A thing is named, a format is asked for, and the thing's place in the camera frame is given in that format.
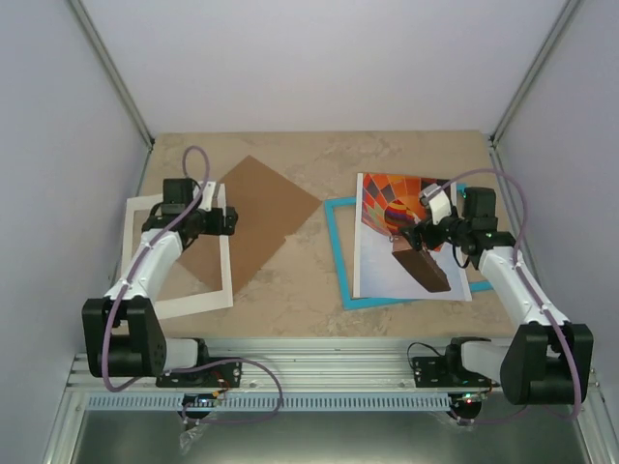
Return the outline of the hot air balloon photo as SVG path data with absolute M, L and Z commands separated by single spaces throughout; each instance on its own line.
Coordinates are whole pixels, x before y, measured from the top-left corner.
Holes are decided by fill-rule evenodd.
M 427 217 L 420 192 L 445 179 L 362 172 L 356 177 L 353 297 L 472 300 L 458 249 L 445 243 L 416 251 L 400 229 Z

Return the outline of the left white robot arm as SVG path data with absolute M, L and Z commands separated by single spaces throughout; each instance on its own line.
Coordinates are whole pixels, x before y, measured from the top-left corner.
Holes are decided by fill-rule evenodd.
M 155 302 L 172 266 L 201 236 L 219 238 L 222 290 L 231 291 L 227 244 L 238 215 L 224 194 L 211 181 L 164 180 L 162 197 L 141 226 L 128 266 L 102 297 L 85 302 L 81 319 L 88 366 L 108 391 L 120 392 L 146 377 L 179 373 L 191 386 L 211 377 L 204 343 L 166 337 Z

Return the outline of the white mat board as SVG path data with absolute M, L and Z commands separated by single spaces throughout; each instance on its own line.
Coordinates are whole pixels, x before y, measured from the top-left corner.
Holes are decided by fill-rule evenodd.
M 139 252 L 156 235 L 156 231 L 148 231 L 139 241 L 133 239 L 134 214 L 145 211 L 162 201 L 162 195 L 139 196 L 127 200 L 123 230 L 121 274 L 116 284 L 106 293 L 115 297 L 121 286 L 127 282 L 127 276 L 137 259 Z M 177 267 L 176 262 L 181 253 L 181 242 L 172 237 L 170 232 L 164 234 L 154 248 L 149 250 L 140 262 L 137 272 L 130 281 L 126 296 L 143 296 L 151 300 L 155 313 L 160 320 L 188 316 L 200 312 L 225 309 L 233 305 L 231 282 L 231 266 L 229 253 L 229 238 L 219 237 L 218 270 L 221 272 L 221 289 L 208 293 L 194 294 L 177 299 L 160 300 L 159 294 L 167 280 L 168 273 Z

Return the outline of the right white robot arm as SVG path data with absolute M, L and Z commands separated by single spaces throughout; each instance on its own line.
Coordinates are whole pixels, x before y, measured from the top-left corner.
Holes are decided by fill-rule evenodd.
M 415 251 L 449 244 L 489 282 L 516 325 L 508 347 L 483 337 L 456 337 L 445 350 L 444 374 L 456 386 L 477 376 L 498 384 L 514 405 L 571 405 L 587 393 L 594 337 L 569 320 L 532 276 L 516 239 L 498 230 L 496 194 L 467 188 L 461 211 L 436 184 L 419 195 L 427 216 L 403 229 Z

